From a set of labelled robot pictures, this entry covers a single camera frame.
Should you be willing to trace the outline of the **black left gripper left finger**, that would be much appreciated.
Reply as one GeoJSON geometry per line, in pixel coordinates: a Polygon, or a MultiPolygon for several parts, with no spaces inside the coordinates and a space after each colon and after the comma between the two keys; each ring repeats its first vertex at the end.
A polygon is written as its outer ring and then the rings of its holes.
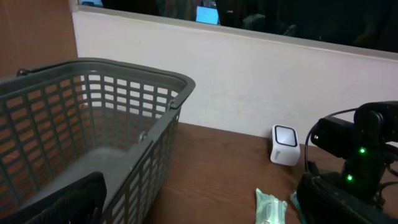
{"type": "Polygon", "coordinates": [[[95,224],[101,221],[107,189],[104,175],[93,172],[1,219],[1,224],[95,224]]]}

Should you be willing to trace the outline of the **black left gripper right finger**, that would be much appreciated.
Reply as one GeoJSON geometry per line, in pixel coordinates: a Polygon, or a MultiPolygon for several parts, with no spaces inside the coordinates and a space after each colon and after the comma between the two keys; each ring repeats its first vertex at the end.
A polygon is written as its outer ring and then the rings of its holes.
{"type": "Polygon", "coordinates": [[[311,173],[302,176],[297,187],[297,199],[307,223],[397,224],[396,218],[311,173]]]}

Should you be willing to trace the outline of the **light green wet wipes pack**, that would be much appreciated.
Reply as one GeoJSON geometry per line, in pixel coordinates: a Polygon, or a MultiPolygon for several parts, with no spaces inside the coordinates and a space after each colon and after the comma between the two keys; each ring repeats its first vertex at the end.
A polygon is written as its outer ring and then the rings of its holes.
{"type": "Polygon", "coordinates": [[[255,224],[285,224],[287,202],[256,189],[255,224]]]}

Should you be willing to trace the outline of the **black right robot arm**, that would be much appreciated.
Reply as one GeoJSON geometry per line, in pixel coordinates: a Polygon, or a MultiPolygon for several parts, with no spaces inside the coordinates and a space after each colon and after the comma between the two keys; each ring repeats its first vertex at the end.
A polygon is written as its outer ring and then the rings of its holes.
{"type": "Polygon", "coordinates": [[[385,170],[397,161],[397,102],[366,103],[318,120],[306,137],[345,160],[337,186],[368,202],[381,191],[385,170]]]}

